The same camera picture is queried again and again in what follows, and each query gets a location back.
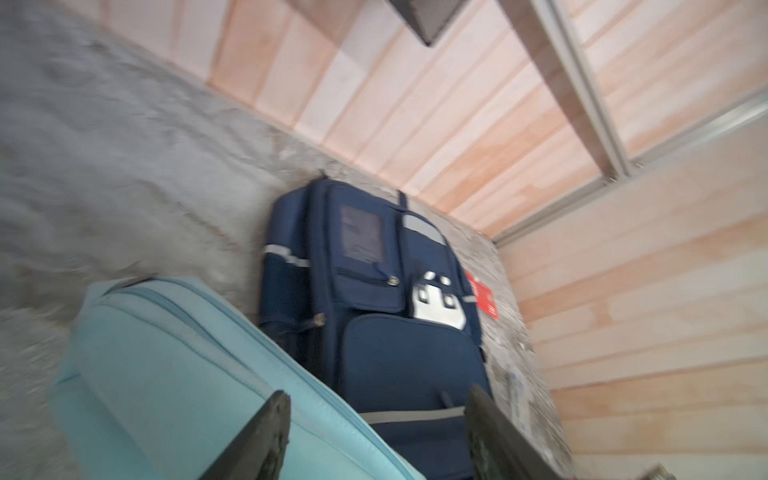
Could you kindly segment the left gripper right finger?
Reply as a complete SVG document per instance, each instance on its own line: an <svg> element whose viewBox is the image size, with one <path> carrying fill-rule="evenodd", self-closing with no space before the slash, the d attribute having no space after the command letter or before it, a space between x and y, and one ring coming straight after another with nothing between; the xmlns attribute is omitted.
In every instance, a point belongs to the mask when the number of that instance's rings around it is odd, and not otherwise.
<svg viewBox="0 0 768 480"><path fill-rule="evenodd" d="M478 385L470 390L464 417L475 479L561 479Z"/></svg>

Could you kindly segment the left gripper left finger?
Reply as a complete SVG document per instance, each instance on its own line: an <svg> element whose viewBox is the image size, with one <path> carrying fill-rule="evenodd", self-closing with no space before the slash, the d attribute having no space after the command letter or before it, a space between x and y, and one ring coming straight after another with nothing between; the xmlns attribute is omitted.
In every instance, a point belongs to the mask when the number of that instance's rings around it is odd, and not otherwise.
<svg viewBox="0 0 768 480"><path fill-rule="evenodd" d="M289 443L291 399L274 392L200 480L278 479Z"/></svg>

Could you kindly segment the clear compass set case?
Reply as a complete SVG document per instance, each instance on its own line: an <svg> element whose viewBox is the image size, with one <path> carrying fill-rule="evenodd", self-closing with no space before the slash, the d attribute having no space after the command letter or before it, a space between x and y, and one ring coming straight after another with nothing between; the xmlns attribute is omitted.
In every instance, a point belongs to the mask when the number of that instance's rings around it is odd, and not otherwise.
<svg viewBox="0 0 768 480"><path fill-rule="evenodd" d="M503 366L502 371L508 396L510 418L515 427L528 440L532 440L531 394L526 377L516 366Z"/></svg>

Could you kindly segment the red card box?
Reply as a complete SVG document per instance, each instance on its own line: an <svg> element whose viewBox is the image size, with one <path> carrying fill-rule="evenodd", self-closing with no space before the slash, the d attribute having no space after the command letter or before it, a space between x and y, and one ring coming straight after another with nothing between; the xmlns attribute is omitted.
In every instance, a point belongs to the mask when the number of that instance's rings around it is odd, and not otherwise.
<svg viewBox="0 0 768 480"><path fill-rule="evenodd" d="M477 304L477 308L490 318L498 320L499 313L492 290L469 271L466 271L465 275L472 288L474 302Z"/></svg>

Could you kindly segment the navy blue student backpack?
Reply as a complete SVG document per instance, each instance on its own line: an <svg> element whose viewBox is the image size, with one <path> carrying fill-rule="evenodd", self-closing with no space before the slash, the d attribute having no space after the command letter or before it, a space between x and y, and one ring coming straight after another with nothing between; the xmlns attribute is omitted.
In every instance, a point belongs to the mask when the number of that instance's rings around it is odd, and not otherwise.
<svg viewBox="0 0 768 480"><path fill-rule="evenodd" d="M464 408L490 386L476 298L406 198L326 177L280 196L259 326L425 477L473 477Z"/></svg>

